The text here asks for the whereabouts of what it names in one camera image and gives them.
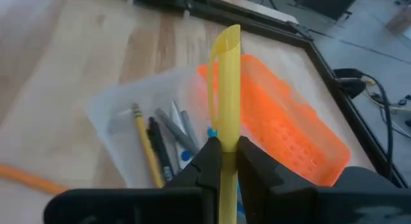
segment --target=blue pen cap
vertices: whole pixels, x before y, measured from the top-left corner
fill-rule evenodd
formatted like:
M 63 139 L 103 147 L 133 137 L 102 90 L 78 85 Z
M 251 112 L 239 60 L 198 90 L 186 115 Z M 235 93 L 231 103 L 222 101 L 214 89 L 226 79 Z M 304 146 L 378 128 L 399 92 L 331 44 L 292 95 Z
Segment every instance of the blue pen cap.
M 208 137 L 217 137 L 218 132 L 214 131 L 213 128 L 208 127 L 207 128 L 207 135 Z
M 191 157 L 191 153 L 189 152 L 189 151 L 187 151 L 187 150 L 184 150 L 182 153 L 181 153 L 181 159 L 183 160 L 183 161 L 188 161 L 189 159 L 190 159 L 190 157 Z

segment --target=black pen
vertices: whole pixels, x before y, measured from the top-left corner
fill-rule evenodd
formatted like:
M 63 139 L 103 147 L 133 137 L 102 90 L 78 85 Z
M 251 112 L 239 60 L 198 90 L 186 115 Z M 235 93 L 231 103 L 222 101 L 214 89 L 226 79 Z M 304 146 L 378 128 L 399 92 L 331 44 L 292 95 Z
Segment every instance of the black pen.
M 157 157 L 159 158 L 164 179 L 166 182 L 169 182 L 174 177 L 173 168 L 171 167 L 170 159 L 168 158 L 166 146 L 162 141 L 159 124 L 155 121 L 154 117 L 148 119 L 148 137 L 152 142 L 154 152 L 156 152 Z

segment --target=yellow plastic tube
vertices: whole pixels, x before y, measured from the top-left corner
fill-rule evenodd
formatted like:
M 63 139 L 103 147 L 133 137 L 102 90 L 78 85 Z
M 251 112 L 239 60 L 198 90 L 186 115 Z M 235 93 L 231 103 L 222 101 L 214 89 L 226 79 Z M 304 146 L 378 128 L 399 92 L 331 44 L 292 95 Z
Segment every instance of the yellow plastic tube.
M 237 222 L 236 146 L 240 138 L 240 25 L 222 31 L 211 49 L 207 89 L 211 125 L 222 144 L 219 224 Z M 218 57 L 218 118 L 214 111 L 213 62 Z

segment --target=black clamp jaw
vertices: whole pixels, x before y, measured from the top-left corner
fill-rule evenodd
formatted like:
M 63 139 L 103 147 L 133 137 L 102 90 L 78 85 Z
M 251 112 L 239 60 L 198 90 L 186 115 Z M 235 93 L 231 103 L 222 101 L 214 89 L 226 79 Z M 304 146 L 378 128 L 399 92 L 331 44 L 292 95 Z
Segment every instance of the black clamp jaw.
M 240 137 L 238 180 L 248 224 L 411 223 L 411 192 L 364 168 L 318 187 Z M 44 223 L 218 223 L 222 149 L 210 138 L 162 189 L 74 189 L 52 199 Z

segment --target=gray pen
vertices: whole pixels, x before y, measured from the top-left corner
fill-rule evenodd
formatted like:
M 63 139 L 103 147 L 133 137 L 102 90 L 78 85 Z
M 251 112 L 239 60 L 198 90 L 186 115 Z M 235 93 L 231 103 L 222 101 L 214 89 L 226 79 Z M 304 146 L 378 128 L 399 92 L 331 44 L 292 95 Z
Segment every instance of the gray pen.
M 195 135 L 194 128 L 193 128 L 193 125 L 191 124 L 190 117 L 188 116 L 187 111 L 181 112 L 181 120 L 184 125 L 184 128 L 186 129 L 186 133 L 188 137 L 191 139 L 191 142 L 193 142 L 196 148 L 199 148 L 197 136 Z
M 170 120 L 167 114 L 158 108 L 155 110 L 155 114 L 159 117 L 159 119 L 166 125 L 168 130 L 174 135 L 175 139 L 181 143 L 181 146 L 188 150 L 191 154 L 196 155 L 199 150 L 194 146 L 193 142 L 191 142 L 190 138 L 184 134 L 181 129 Z

